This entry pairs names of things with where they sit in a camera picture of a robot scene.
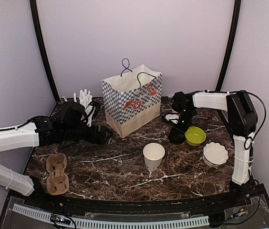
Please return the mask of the checkered blue paper bag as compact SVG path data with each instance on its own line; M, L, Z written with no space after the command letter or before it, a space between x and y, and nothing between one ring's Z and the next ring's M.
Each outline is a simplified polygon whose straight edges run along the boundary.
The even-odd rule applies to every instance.
M124 138L160 115L163 76L143 64L131 69L127 58L122 66L102 80L102 92L106 122Z

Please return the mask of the brown cardboard cup carrier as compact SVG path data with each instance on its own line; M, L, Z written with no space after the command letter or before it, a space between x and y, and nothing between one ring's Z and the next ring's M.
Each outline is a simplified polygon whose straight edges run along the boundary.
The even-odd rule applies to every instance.
M47 158L46 169L49 173L46 186L50 195L63 195L69 188L69 178L65 173L67 167L66 155L58 153Z

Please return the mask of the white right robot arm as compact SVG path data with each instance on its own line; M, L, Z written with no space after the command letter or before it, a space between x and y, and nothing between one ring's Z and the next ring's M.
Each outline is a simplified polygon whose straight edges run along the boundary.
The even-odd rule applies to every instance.
M185 133L196 109L209 108L225 111L228 114L226 127L234 139L234 170L229 183L229 193L225 203L235 207L240 203L250 186L251 164L253 159L253 141L258 122L258 115L247 91L191 93L177 92L173 96L172 109L179 113L179 119L172 127L168 139L173 144L182 144Z

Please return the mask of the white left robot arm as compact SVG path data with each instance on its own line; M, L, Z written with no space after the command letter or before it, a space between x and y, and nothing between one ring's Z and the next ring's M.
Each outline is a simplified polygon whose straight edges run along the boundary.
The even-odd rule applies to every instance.
M19 126L0 129L0 152L62 144L65 141L84 140L104 145L112 136L113 132L103 125L88 126L82 121L67 124L40 116ZM38 179L21 175L1 164L0 186L30 196L31 201L39 208L45 208L49 204L49 197L41 191L42 186Z

